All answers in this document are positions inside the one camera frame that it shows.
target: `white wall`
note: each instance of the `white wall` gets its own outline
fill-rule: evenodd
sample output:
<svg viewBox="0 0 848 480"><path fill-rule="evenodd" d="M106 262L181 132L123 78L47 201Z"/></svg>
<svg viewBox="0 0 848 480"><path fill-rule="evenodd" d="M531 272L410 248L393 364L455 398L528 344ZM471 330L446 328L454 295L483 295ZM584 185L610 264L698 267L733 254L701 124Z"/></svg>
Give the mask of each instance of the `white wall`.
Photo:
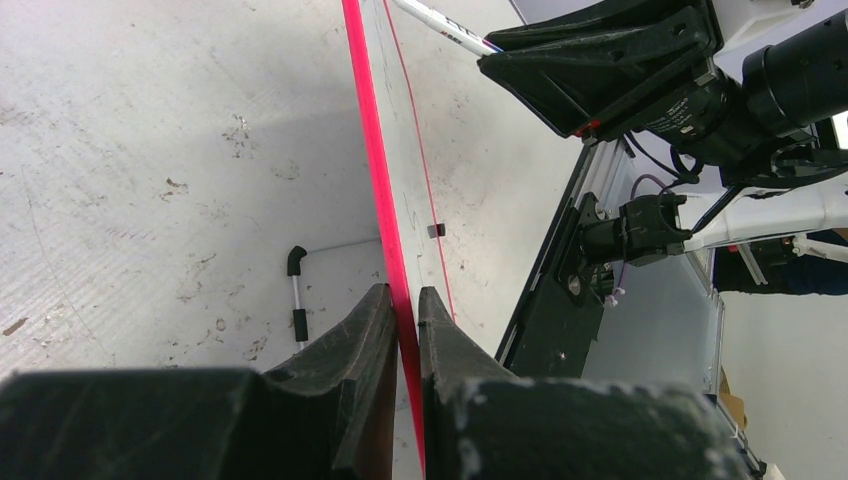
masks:
<svg viewBox="0 0 848 480"><path fill-rule="evenodd" d="M788 479L848 467L848 298L727 294L722 362L754 452Z"/></svg>

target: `red line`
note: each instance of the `red line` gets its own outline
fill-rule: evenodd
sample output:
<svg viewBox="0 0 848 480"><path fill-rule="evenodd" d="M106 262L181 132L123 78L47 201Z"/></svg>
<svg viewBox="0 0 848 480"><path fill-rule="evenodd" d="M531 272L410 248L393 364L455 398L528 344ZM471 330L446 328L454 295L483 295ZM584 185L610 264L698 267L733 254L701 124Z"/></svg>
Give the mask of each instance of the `red line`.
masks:
<svg viewBox="0 0 848 480"><path fill-rule="evenodd" d="M395 24L392 22L392 13L389 11L387 0L383 0L383 6L386 7L386 15L389 18L389 28L392 30L392 38L395 40L395 48L397 48L400 66L403 69L403 77L406 79L406 89L409 92L409 103L412 105L412 117L415 119L415 133L418 135L418 150L421 152L421 164L424 165L424 180L427 182L427 195L430 197L430 210L433 213L433 225L438 225L439 220L436 218L436 204L433 202L433 189L430 187L430 170L427 168L427 157L424 155L424 141L421 139L421 125L418 122L418 110L415 107L415 98L412 96L412 84L409 81L409 74L406 72L406 64L403 61L403 54L400 51L400 42L397 40L395 33ZM445 289L448 294L448 307L451 309L451 318L456 322L456 311L453 309L453 295L450 292L450 282L448 281L448 267L445 264L445 252L442 248L442 239L436 237L436 243L439 246L439 259L442 262L442 272L445 276Z"/></svg>
<svg viewBox="0 0 848 480"><path fill-rule="evenodd" d="M424 472L424 417L421 401L421 357L418 351L415 317L412 301L409 298L409 284L403 262L403 248L400 241L394 200L392 199L391 179L386 162L386 150L380 129L380 115L377 109L377 97L374 92L374 80L371 77L371 65L368 59L368 47L365 41L365 27L359 0L342 0L347 39L350 46L353 77L359 98L359 113L365 136L365 150L368 153L368 165L371 171L371 183L374 189L374 201L377 209L377 223L383 243L383 255L386 258L386 274L389 277L389 290L397 315L398 343L403 360L403 373L409 389L409 403L415 426L415 438L418 443L418 459Z"/></svg>

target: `floor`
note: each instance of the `floor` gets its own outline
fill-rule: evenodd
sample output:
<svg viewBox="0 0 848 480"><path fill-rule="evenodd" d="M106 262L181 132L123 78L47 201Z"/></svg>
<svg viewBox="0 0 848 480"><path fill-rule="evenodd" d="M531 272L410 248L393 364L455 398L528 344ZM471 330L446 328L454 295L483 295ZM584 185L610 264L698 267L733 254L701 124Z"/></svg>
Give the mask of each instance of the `floor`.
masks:
<svg viewBox="0 0 848 480"><path fill-rule="evenodd" d="M519 23L507 0L430 3ZM457 321L494 353L580 145L394 15ZM344 30L340 2L0 4L0 376L263 370L297 351L294 245L313 338L385 281ZM420 473L408 422L398 478Z"/></svg>

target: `bolt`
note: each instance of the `bolt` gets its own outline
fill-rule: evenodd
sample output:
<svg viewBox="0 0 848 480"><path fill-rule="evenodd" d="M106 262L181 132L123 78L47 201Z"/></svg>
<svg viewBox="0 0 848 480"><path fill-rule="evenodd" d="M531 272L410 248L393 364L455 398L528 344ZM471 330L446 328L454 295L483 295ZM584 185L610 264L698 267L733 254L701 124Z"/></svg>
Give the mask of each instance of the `bolt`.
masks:
<svg viewBox="0 0 848 480"><path fill-rule="evenodd" d="M571 292L572 295L577 296L580 295L580 290L580 278L578 278L577 275L571 275L568 277L568 291Z"/></svg>

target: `black rubber cap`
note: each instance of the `black rubber cap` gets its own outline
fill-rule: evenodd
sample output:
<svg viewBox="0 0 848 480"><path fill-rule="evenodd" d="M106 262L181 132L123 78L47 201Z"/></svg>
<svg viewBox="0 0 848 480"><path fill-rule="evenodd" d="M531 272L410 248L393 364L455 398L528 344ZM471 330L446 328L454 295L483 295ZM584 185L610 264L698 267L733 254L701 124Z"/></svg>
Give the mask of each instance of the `black rubber cap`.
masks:
<svg viewBox="0 0 848 480"><path fill-rule="evenodd" d="M301 247L300 245L292 248L292 251L289 252L289 259L286 262L286 275L293 277L295 275L300 275L300 261L303 257L306 256L306 249Z"/></svg>
<svg viewBox="0 0 848 480"><path fill-rule="evenodd" d="M306 327L306 310L292 310L294 314L294 339L298 342L309 340L309 329Z"/></svg>

